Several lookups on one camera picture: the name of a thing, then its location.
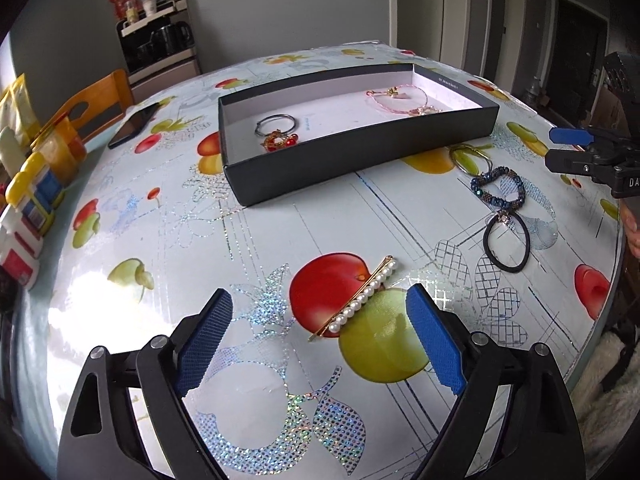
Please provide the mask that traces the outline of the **thin dark hoop bangle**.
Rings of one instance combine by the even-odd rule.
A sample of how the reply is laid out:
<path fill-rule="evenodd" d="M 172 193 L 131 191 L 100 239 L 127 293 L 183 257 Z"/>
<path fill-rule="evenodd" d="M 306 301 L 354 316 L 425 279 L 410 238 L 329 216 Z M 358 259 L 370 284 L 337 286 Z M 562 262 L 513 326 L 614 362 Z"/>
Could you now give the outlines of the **thin dark hoop bangle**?
<path fill-rule="evenodd" d="M 448 154 L 454 166 L 470 177 L 478 177 L 494 169 L 491 158 L 470 144 L 450 146 Z"/>

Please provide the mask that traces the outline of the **pearl bar hair clip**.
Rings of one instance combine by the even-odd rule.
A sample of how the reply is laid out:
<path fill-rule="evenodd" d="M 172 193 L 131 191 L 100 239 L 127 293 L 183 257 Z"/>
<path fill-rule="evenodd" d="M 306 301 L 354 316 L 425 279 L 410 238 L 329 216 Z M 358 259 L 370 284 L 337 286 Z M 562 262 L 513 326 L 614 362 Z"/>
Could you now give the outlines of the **pearl bar hair clip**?
<path fill-rule="evenodd" d="M 387 255 L 373 271 L 370 271 L 367 263 L 350 252 L 332 252 L 307 263 L 305 269 L 309 268 L 319 274 L 345 274 L 353 281 L 359 282 L 358 288 L 352 291 L 339 309 L 323 321 L 309 336 L 308 341 L 325 337 L 326 333 L 329 333 L 330 337 L 337 336 L 341 328 L 385 286 L 385 282 L 394 274 L 398 266 L 397 259 Z"/>

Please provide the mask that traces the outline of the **red bead brooch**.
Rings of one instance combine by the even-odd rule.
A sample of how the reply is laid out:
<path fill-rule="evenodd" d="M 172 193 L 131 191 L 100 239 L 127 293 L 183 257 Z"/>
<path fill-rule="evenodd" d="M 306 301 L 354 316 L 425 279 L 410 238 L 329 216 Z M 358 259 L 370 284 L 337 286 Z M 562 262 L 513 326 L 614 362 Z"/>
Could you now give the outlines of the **red bead brooch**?
<path fill-rule="evenodd" d="M 298 142 L 298 134 L 295 132 L 282 132 L 281 130 L 273 130 L 262 141 L 262 147 L 267 153 L 273 153 L 283 150 L 284 148 L 292 148 Z"/>

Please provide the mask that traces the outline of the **silver black bangle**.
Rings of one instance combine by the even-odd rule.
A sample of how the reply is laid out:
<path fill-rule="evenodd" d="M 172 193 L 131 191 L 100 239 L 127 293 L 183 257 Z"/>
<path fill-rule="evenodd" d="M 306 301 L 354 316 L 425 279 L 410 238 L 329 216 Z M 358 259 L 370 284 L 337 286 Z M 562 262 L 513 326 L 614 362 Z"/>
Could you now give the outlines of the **silver black bangle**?
<path fill-rule="evenodd" d="M 290 114 L 277 113 L 260 118 L 255 125 L 256 136 L 265 138 L 273 132 L 283 134 L 294 133 L 298 127 L 298 119 Z"/>

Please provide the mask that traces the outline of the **white red pill bottle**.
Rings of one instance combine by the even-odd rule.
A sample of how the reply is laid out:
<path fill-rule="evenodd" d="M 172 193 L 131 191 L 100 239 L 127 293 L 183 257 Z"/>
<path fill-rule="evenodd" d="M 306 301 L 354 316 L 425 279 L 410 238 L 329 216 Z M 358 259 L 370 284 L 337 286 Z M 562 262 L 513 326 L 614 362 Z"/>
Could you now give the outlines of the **white red pill bottle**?
<path fill-rule="evenodd" d="M 8 205 L 1 214 L 1 225 L 25 248 L 26 252 L 38 258 L 43 248 L 43 238 L 30 221 L 12 206 Z"/>
<path fill-rule="evenodd" d="M 20 243 L 14 233 L 1 229 L 1 266 L 24 289 L 35 285 L 39 261 Z"/>

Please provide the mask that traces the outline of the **fruit pattern tablecloth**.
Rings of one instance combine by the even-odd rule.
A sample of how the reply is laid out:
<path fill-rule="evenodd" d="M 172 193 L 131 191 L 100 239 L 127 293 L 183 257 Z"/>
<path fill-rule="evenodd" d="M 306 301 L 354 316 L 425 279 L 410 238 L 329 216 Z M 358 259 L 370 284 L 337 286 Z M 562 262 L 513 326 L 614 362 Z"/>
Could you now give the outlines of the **fruit pattern tablecloth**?
<path fill-rule="evenodd" d="M 489 136 L 465 142 L 494 169 L 460 171 L 446 148 L 398 158 L 243 206 L 215 141 L 223 96 L 295 76 L 416 64 L 498 104 Z M 141 136 L 89 145 L 44 240 L 15 330 L 14 399 L 29 453 L 54 474 L 81 365 L 102 344 L 138 348 L 198 312 L 217 289 L 234 315 L 186 404 L 233 479 L 407 479 L 454 397 L 431 365 L 406 374 L 349 365 L 336 340 L 308 341 L 288 296 L 332 252 L 390 286 L 423 284 L 499 342 L 548 344 L 568 380 L 596 344 L 620 274 L 623 229 L 600 185 L 544 166 L 550 124 L 491 82 L 386 44 L 258 58 L 161 91 Z"/>

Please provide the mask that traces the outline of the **yellow cap blue bottle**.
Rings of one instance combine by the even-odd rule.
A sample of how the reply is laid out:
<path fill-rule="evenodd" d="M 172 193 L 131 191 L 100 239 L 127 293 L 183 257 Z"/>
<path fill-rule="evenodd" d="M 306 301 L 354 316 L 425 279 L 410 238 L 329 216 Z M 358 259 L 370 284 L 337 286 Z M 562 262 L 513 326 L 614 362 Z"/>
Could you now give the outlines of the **yellow cap blue bottle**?
<path fill-rule="evenodd" d="M 6 188 L 6 201 L 20 212 L 41 235 L 46 235 L 54 221 L 49 203 L 40 197 L 32 179 L 19 171 Z"/>
<path fill-rule="evenodd" d="M 64 198 L 63 185 L 55 177 L 43 154 L 39 152 L 30 154 L 24 161 L 21 172 L 29 177 L 38 197 L 42 198 L 50 208 L 56 209 L 61 205 Z"/>

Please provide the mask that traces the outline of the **black shallow cardboard box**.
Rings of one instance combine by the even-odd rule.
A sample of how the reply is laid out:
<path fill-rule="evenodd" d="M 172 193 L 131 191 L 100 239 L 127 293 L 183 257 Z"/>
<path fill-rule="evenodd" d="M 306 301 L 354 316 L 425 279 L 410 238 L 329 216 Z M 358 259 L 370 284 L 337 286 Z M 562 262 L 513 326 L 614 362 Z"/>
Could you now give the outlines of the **black shallow cardboard box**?
<path fill-rule="evenodd" d="M 324 70 L 223 96 L 218 130 L 235 198 L 253 206 L 349 172 L 484 138 L 499 107 L 486 96 L 416 64 Z M 260 118 L 298 119 L 298 142 L 267 153 Z"/>

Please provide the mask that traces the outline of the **amber honey jar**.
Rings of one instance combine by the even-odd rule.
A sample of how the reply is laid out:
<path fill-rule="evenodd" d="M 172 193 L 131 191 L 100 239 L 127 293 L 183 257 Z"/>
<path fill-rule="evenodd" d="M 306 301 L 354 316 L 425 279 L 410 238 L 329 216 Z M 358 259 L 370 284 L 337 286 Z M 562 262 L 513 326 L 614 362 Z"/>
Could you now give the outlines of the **amber honey jar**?
<path fill-rule="evenodd" d="M 43 127 L 32 141 L 32 150 L 44 157 L 64 188 L 76 179 L 87 157 L 85 144 L 67 115 L 58 116 Z"/>

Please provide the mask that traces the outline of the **black smartphone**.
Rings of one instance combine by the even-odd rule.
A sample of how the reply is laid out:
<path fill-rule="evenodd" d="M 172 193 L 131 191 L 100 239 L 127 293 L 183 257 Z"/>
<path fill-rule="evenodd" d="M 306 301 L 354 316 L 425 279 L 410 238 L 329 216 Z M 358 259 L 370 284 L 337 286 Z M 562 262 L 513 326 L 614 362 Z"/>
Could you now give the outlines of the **black smartphone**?
<path fill-rule="evenodd" d="M 142 133 L 142 130 L 159 109 L 160 103 L 156 102 L 141 110 L 137 110 L 119 127 L 111 140 L 108 141 L 107 147 L 110 150 L 114 150 L 114 148 L 118 148 L 122 144 L 134 140 L 136 136 Z"/>

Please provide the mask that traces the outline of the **yellow snack bag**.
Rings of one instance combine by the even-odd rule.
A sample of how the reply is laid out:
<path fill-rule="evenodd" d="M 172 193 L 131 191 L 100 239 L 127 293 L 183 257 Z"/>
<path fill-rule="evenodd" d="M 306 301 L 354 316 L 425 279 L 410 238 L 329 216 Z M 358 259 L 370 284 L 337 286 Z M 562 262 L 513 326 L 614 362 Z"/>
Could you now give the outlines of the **yellow snack bag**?
<path fill-rule="evenodd" d="M 1 97 L 1 128 L 9 127 L 22 148 L 29 148 L 41 129 L 26 86 L 25 74 L 18 76 Z"/>

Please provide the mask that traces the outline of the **wooden chair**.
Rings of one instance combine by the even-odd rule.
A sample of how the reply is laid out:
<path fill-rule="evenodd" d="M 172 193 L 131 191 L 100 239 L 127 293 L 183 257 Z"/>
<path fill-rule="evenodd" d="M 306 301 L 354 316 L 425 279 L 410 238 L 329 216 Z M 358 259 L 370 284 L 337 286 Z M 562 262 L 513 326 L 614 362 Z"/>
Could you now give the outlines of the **wooden chair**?
<path fill-rule="evenodd" d="M 82 104 L 86 104 L 86 108 L 70 123 L 80 134 L 81 140 L 88 142 L 107 128 L 117 124 L 125 116 L 126 111 L 134 105 L 134 95 L 130 88 L 127 73 L 122 68 L 119 68 L 90 84 L 85 89 L 80 90 L 53 114 L 41 127 L 40 131 L 45 132 L 58 118 L 69 115 Z M 92 124 L 96 118 L 99 118 L 115 106 L 119 109 L 119 113 L 116 116 L 97 126 L 91 132 L 87 130 L 88 125 Z"/>

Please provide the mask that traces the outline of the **black water dispenser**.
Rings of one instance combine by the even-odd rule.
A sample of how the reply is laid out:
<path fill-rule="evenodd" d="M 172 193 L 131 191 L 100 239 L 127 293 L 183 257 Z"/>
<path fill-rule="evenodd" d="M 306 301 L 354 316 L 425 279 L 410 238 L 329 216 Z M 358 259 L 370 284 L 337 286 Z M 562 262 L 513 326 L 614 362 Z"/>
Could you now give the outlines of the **black water dispenser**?
<path fill-rule="evenodd" d="M 117 37 L 136 102 L 201 75 L 188 0 L 164 0 L 139 21 L 120 20 Z"/>

